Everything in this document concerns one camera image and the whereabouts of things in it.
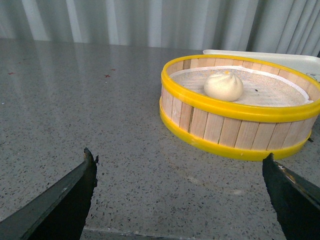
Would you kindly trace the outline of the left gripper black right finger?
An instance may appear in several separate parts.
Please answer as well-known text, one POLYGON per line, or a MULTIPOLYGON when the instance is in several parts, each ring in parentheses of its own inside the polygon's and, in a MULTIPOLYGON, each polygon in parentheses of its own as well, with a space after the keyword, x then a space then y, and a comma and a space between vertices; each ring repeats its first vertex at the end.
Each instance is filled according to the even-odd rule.
POLYGON ((262 175, 288 240, 320 238, 320 188, 274 161, 270 153, 262 161, 262 175))

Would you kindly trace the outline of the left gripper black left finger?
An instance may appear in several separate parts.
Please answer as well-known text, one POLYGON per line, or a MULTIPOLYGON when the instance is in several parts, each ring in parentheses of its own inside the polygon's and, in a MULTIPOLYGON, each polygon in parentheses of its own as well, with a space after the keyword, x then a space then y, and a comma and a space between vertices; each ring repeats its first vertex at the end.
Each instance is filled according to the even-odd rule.
POLYGON ((97 186, 97 162, 88 148, 83 162, 0 223, 2 240, 78 240, 97 186))

